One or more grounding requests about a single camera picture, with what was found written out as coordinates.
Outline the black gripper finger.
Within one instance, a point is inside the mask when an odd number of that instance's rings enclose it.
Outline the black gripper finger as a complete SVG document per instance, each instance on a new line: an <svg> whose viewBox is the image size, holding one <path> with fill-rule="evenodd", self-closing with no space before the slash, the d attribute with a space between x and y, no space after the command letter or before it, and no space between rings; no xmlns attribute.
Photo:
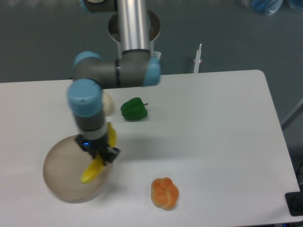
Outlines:
<svg viewBox="0 0 303 227"><path fill-rule="evenodd" d="M78 134L75 138L75 142L83 151L88 151L88 141L84 138L83 135Z"/></svg>
<svg viewBox="0 0 303 227"><path fill-rule="evenodd" d="M107 147L106 150L103 152L103 160L105 164L113 163L113 161L117 158L120 154L120 149L116 147Z"/></svg>

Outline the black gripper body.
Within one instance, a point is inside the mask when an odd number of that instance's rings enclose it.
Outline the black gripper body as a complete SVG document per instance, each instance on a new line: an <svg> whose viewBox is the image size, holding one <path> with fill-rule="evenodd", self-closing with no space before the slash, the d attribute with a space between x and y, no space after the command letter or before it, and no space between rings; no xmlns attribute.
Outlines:
<svg viewBox="0 0 303 227"><path fill-rule="evenodd" d="M103 152L109 147L108 136L104 135L95 140L86 140L88 141L88 151L86 152L88 152L92 158L96 158L97 156L103 157Z"/></svg>

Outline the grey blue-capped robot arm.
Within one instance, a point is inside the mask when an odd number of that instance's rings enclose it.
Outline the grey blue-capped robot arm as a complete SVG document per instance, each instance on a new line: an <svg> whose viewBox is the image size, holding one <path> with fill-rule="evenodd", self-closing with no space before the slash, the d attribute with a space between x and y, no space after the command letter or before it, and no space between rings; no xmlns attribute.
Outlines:
<svg viewBox="0 0 303 227"><path fill-rule="evenodd" d="M67 98L79 129L76 142L93 159L112 163L119 149L109 143L102 104L103 89L148 87L160 82L160 61L150 50L150 18L143 0L82 0L90 13L115 11L121 43L121 58L104 61L94 52L78 54L73 64L73 82Z"/></svg>

